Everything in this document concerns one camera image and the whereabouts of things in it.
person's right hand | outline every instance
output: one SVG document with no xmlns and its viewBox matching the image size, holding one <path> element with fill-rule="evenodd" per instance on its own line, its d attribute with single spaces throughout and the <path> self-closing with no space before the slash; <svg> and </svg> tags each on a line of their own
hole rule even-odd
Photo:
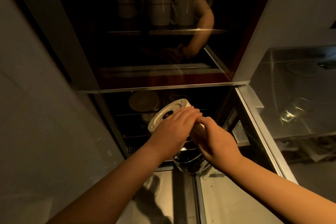
<svg viewBox="0 0 336 224">
<path fill-rule="evenodd" d="M 205 126 L 207 138 L 191 132 L 191 137 L 199 147 L 205 159 L 217 170 L 230 174 L 244 158 L 232 135 L 216 124 L 211 117 L 198 117 L 196 122 Z"/>
</svg>

hand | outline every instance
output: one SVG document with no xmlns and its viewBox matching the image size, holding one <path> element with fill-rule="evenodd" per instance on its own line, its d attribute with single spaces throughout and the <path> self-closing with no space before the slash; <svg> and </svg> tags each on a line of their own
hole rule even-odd
<svg viewBox="0 0 336 224">
<path fill-rule="evenodd" d="M 196 122 L 205 126 L 206 139 L 191 132 L 191 137 L 199 147 L 205 159 L 216 169 L 230 174 L 240 165 L 243 156 L 238 150 L 232 135 L 222 129 L 210 117 L 198 117 Z"/>
<path fill-rule="evenodd" d="M 161 163 L 182 149 L 195 121 L 202 116 L 193 106 L 177 110 L 163 120 L 144 145 L 159 153 Z"/>
</svg>

drinking glass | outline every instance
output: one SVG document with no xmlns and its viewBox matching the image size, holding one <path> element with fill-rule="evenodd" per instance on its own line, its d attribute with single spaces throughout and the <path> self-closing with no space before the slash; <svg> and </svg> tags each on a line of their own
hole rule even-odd
<svg viewBox="0 0 336 224">
<path fill-rule="evenodd" d="M 312 111 L 312 104 L 304 98 L 294 98 L 280 114 L 280 120 L 291 122 L 295 118 L 304 116 L 307 112 Z"/>
</svg>

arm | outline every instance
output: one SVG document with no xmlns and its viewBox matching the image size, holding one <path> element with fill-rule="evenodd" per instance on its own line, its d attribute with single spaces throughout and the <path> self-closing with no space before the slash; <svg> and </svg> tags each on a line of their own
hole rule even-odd
<svg viewBox="0 0 336 224">
<path fill-rule="evenodd" d="M 196 31 L 187 47 L 183 47 L 183 55 L 188 58 L 194 57 L 201 48 L 207 43 L 215 23 L 212 10 L 206 0 L 195 0 L 196 11 L 201 15 L 197 28 L 208 29 L 205 31 Z"/>
<path fill-rule="evenodd" d="M 184 145 L 199 109 L 181 108 L 160 123 L 147 143 L 48 224 L 115 223 L 128 202 L 155 169 Z"/>
<path fill-rule="evenodd" d="M 194 135 L 204 157 L 219 171 L 296 224 L 334 223 L 336 204 L 243 157 L 230 133 L 210 117 L 198 118 L 207 140 Z"/>
</svg>

person's left hand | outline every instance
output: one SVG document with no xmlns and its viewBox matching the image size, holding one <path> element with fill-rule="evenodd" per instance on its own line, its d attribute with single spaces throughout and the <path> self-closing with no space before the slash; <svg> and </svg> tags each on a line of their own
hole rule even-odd
<svg viewBox="0 0 336 224">
<path fill-rule="evenodd" d="M 184 107 L 163 120 L 145 146 L 149 146 L 159 154 L 163 162 L 182 149 L 195 121 L 202 116 L 199 109 L 193 106 Z"/>
</svg>

